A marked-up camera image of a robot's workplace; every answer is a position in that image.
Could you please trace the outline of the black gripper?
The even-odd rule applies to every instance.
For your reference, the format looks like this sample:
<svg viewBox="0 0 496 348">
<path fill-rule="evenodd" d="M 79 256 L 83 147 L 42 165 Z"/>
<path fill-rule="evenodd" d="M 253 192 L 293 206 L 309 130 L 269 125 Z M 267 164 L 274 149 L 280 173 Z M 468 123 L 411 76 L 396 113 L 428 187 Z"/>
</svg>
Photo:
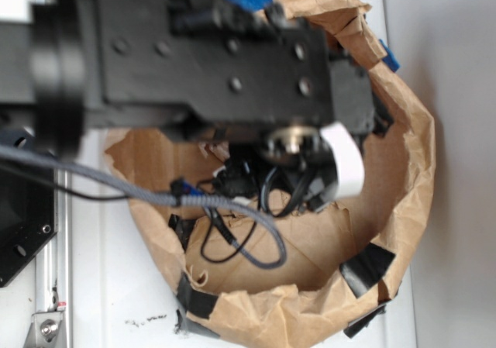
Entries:
<svg viewBox="0 0 496 348">
<path fill-rule="evenodd" d="M 321 212 L 327 205 L 361 193 L 365 182 L 363 144 L 383 137 L 394 123 L 374 94 L 367 70 L 342 58 L 330 64 L 332 122 L 326 126 L 288 126 L 267 135 L 261 150 L 274 167 L 260 189 L 260 206 L 270 212 L 274 189 L 290 194 L 284 212 Z"/>
</svg>

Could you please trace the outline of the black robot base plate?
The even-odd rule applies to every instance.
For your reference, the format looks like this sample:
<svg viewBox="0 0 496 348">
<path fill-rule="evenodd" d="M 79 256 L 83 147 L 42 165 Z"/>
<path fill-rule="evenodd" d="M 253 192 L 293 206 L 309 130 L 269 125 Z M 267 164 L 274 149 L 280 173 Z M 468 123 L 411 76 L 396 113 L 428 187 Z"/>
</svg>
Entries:
<svg viewBox="0 0 496 348">
<path fill-rule="evenodd" d="M 53 170 L 1 159 L 1 286 L 8 286 L 53 238 Z"/>
</svg>

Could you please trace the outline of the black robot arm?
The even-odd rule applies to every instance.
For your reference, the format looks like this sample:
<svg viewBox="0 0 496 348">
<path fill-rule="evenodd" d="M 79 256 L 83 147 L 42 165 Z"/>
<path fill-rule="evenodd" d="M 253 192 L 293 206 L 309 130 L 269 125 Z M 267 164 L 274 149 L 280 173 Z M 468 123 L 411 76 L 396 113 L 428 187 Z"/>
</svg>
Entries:
<svg viewBox="0 0 496 348">
<path fill-rule="evenodd" d="M 53 0 L 1 24 L 1 128 L 73 158 L 89 129 L 228 143 L 227 197 L 279 188 L 319 211 L 365 182 L 363 142 L 391 118 L 322 28 L 229 0 Z"/>
</svg>

